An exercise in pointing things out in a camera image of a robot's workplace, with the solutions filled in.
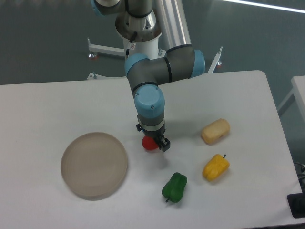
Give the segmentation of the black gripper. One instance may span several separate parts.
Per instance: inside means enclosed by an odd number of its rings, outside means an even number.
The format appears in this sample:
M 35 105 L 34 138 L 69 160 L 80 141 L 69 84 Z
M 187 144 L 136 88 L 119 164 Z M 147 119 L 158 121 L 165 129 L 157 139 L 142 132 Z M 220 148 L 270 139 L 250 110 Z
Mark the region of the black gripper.
M 171 147 L 171 142 L 168 138 L 164 137 L 165 133 L 165 123 L 162 126 L 141 126 L 140 124 L 136 125 L 137 131 L 141 132 L 144 136 L 154 138 L 155 143 L 158 145 L 158 148 L 166 152 Z

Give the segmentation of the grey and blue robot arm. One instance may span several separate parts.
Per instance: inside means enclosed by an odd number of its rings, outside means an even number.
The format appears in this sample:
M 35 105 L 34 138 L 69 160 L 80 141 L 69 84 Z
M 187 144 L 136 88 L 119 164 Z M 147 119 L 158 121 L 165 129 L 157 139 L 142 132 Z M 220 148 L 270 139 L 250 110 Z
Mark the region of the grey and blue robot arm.
M 95 14 L 116 14 L 115 27 L 127 41 L 125 74 L 137 110 L 137 130 L 166 151 L 165 99 L 160 85 L 205 71 L 205 59 L 192 47 L 180 0 L 93 0 Z

